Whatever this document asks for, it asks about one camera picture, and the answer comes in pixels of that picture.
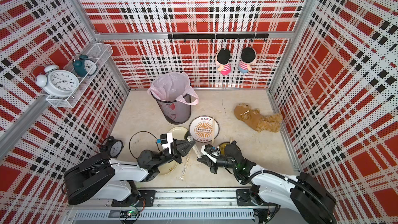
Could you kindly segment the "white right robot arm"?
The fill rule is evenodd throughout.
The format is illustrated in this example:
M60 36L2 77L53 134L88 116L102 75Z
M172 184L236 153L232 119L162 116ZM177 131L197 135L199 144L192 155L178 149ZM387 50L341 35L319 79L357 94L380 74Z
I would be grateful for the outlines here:
M333 214L336 199L312 176L302 172L298 176L280 174L261 167L243 157L236 142L224 150L208 144L201 148L198 161L207 165L213 174L219 168L230 172L241 185L250 184L244 201L261 206L274 204L289 208L309 224L335 224Z

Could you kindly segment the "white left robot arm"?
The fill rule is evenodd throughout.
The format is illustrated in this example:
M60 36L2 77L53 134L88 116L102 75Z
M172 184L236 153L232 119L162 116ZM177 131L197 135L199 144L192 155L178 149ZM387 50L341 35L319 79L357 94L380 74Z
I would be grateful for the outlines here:
M136 204L141 193L136 182L149 182L159 175L159 167L182 162L194 141L173 140L161 152L144 150L136 163L112 159L99 153L64 173L64 193L69 205L92 199L110 199L113 207Z

